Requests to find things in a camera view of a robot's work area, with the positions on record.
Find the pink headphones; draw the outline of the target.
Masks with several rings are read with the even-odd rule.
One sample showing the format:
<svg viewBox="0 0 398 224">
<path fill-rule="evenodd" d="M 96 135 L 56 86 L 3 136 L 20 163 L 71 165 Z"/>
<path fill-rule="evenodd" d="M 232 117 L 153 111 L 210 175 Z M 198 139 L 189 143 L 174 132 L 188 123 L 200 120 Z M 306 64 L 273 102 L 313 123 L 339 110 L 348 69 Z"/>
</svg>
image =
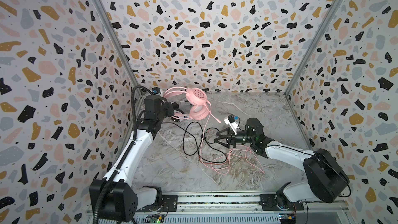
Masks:
<svg viewBox="0 0 398 224">
<path fill-rule="evenodd" d="M 192 105 L 188 114 L 179 109 L 179 104 L 172 103 L 174 109 L 174 116 L 171 117 L 174 121 L 183 120 L 203 120 L 212 116 L 218 123 L 221 121 L 212 114 L 212 106 L 206 93 L 199 88 L 184 88 L 172 87 L 163 93 L 163 97 L 169 100 L 170 98 L 183 94 L 186 101 Z"/>
</svg>

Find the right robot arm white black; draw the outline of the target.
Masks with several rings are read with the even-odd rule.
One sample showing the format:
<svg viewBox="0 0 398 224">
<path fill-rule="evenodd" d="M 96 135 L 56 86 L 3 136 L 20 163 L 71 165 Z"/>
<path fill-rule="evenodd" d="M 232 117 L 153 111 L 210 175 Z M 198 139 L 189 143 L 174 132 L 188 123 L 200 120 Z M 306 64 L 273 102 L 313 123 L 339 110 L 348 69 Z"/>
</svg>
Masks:
<svg viewBox="0 0 398 224">
<path fill-rule="evenodd" d="M 304 179 L 281 186 L 273 198 L 267 197 L 265 205 L 287 211 L 301 201 L 332 203 L 349 188 L 349 178 L 337 161 L 325 149 L 303 150 L 282 144 L 267 137 L 257 118 L 249 118 L 244 129 L 237 123 L 238 117 L 228 116 L 227 128 L 216 133 L 214 141 L 226 148 L 237 144 L 249 144 L 249 150 L 268 159 L 279 160 L 305 173 Z"/>
</svg>

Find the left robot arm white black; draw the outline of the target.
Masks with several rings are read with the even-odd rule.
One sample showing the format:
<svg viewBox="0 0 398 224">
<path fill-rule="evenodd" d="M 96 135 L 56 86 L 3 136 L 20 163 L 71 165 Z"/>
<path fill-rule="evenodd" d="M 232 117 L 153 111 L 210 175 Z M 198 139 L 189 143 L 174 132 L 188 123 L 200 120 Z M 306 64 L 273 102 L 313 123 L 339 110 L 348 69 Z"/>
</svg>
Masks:
<svg viewBox="0 0 398 224">
<path fill-rule="evenodd" d="M 134 220 L 137 210 L 157 212 L 163 208 L 160 187 L 135 190 L 132 180 L 162 121 L 172 117 L 174 109 L 171 102 L 158 94 L 147 96 L 144 105 L 143 117 L 134 121 L 131 137 L 118 160 L 103 179 L 95 179 L 89 187 L 94 224 L 100 219 L 128 223 Z"/>
</svg>

